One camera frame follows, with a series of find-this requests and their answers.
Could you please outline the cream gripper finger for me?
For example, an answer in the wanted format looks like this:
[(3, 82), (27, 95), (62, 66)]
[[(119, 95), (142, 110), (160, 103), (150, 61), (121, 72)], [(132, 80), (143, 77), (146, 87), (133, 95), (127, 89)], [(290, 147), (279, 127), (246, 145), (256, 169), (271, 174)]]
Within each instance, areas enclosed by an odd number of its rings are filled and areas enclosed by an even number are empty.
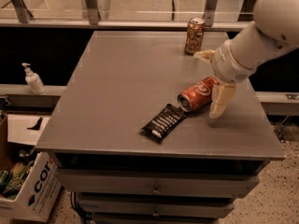
[(213, 87), (212, 102), (209, 110), (211, 119), (217, 119), (223, 114), (227, 105), (232, 101), (235, 92), (236, 85), (234, 83), (223, 83)]
[(200, 59), (205, 63), (212, 63), (216, 51), (212, 49), (197, 51), (193, 54), (194, 58)]

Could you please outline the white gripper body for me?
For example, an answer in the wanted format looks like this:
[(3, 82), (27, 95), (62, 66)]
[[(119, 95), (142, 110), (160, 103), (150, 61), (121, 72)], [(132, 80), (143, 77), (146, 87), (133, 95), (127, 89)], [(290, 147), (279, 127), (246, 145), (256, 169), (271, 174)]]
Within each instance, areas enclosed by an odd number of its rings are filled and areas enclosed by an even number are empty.
[(255, 68), (242, 66), (231, 51), (231, 41), (219, 46), (212, 58), (214, 75), (223, 82), (240, 83), (256, 72)]

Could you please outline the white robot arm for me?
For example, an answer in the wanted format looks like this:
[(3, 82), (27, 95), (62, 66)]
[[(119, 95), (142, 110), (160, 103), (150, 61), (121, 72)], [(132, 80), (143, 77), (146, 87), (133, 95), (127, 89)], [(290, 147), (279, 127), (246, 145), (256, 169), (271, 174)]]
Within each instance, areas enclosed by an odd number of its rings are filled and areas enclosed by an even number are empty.
[(220, 81), (212, 91), (209, 116), (220, 117), (235, 95), (236, 85), (263, 63), (299, 47), (299, 0), (256, 0), (253, 21), (215, 50), (194, 56), (213, 68)]

